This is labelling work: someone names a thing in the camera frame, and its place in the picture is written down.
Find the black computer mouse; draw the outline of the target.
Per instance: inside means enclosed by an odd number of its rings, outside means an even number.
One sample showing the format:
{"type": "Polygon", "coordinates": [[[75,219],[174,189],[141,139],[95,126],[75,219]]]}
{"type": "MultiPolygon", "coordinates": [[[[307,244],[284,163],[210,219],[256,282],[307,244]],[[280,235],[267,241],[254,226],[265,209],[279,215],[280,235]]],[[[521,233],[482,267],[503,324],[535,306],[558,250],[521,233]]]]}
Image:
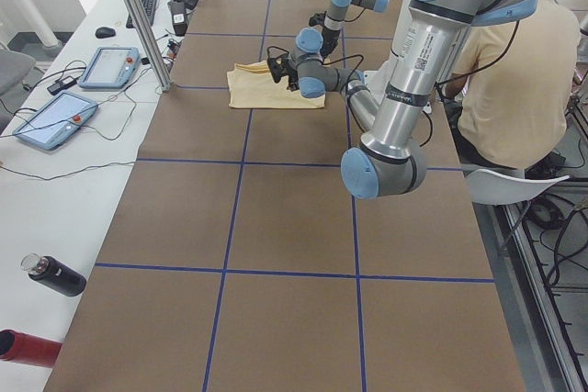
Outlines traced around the black computer mouse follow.
{"type": "Polygon", "coordinates": [[[115,37],[117,34],[114,28],[110,27],[99,27],[95,31],[95,36],[97,39],[107,39],[115,37]]]}

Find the far blue teach pendant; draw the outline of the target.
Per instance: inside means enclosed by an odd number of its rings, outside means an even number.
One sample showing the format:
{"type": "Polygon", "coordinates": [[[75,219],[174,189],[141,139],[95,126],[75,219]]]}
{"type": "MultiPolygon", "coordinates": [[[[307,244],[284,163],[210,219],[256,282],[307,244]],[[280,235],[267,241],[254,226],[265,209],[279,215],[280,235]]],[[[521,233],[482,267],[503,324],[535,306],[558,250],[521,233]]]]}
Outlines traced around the far blue teach pendant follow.
{"type": "Polygon", "coordinates": [[[120,89],[130,81],[140,61],[135,47],[99,47],[77,84],[82,89],[120,89]]]}

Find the person in beige shirt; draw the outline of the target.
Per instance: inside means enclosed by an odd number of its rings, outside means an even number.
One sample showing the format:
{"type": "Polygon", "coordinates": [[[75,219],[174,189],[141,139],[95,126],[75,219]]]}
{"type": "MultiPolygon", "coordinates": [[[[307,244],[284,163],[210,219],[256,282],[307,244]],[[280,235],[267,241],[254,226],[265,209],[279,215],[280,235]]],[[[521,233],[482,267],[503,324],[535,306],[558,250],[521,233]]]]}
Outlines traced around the person in beige shirt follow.
{"type": "Polygon", "coordinates": [[[473,28],[443,89],[459,156],[519,170],[546,157],[567,128],[580,38],[577,17],[549,0],[517,23],[473,28]]]}

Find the near blue teach pendant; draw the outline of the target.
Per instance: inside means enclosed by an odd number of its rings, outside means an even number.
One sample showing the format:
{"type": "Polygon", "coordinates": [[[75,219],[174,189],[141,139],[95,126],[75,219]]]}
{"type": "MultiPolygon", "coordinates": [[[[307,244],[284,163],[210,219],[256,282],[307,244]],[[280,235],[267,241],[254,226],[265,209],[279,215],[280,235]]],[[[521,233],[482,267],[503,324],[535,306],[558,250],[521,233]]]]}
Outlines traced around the near blue teach pendant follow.
{"type": "Polygon", "coordinates": [[[53,151],[70,139],[97,111],[90,98],[62,91],[26,119],[13,135],[44,151],[53,151]]]}

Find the aluminium frame post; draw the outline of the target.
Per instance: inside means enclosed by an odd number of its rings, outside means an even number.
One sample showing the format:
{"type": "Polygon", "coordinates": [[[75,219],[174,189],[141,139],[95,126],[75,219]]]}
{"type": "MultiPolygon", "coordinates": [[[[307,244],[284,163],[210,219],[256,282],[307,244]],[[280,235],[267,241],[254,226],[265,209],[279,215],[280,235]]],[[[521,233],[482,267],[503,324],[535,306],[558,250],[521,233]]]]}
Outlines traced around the aluminium frame post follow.
{"type": "Polygon", "coordinates": [[[153,35],[152,26],[144,11],[141,0],[123,0],[132,18],[135,30],[141,41],[141,45],[149,59],[155,76],[163,92],[167,92],[171,87],[171,77],[164,63],[163,55],[157,45],[153,35]]]}

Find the black bottle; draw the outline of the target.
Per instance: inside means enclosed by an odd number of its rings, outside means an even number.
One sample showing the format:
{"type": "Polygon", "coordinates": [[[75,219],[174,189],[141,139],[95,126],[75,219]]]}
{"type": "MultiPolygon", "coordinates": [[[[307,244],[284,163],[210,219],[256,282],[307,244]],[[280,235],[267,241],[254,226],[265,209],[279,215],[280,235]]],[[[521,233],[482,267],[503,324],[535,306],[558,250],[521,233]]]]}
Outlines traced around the black bottle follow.
{"type": "Polygon", "coordinates": [[[30,253],[20,266],[31,280],[67,297],[76,297],[85,290],[86,279],[52,256],[30,253]]]}

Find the white chair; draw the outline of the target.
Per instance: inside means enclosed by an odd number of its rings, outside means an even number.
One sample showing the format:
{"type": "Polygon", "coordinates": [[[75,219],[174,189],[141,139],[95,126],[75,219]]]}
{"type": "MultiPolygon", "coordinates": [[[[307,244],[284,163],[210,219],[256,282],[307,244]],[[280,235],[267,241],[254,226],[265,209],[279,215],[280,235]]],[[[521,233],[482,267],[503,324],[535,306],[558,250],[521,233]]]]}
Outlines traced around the white chair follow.
{"type": "Polygon", "coordinates": [[[547,180],[532,180],[479,168],[467,174],[466,183],[470,199],[476,204],[506,206],[526,202],[523,212],[500,245],[500,249],[504,251],[530,209],[532,200],[553,185],[569,178],[568,175],[563,175],[547,180]]]}

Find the beige long-sleeve printed shirt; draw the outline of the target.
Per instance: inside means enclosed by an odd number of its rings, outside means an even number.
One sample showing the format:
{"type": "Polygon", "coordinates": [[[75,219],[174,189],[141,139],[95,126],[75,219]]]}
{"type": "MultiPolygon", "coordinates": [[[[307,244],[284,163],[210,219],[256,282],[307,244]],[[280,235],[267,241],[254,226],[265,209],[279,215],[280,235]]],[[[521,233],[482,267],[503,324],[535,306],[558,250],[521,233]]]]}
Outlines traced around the beige long-sleeve printed shirt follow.
{"type": "Polygon", "coordinates": [[[319,109],[325,107],[325,95],[305,98],[300,91],[288,90],[288,78],[274,82],[265,61],[235,63],[227,72],[232,108],[319,109]]]}

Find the blue teach pendant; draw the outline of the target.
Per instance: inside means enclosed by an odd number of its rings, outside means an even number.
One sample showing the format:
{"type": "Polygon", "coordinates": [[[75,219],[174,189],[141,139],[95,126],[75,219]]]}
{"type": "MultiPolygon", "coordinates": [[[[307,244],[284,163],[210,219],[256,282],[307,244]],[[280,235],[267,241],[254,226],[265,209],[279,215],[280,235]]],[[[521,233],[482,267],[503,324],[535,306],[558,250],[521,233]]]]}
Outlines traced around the blue teach pendant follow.
{"type": "Polygon", "coordinates": [[[13,135],[44,151],[53,151],[70,139],[97,111],[90,98],[62,91],[26,119],[13,135]]]}
{"type": "Polygon", "coordinates": [[[82,89],[120,89],[130,81],[140,61],[135,47],[99,47],[77,84],[82,89]]]}

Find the red bottle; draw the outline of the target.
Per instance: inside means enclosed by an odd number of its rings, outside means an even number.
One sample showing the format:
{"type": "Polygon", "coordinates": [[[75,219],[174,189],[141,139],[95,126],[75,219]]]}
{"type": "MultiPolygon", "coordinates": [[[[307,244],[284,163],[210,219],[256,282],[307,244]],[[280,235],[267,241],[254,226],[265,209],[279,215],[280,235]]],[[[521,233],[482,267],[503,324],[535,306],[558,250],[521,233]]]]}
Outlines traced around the red bottle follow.
{"type": "Polygon", "coordinates": [[[1,360],[53,368],[62,348],[60,342],[15,330],[1,331],[1,360]]]}

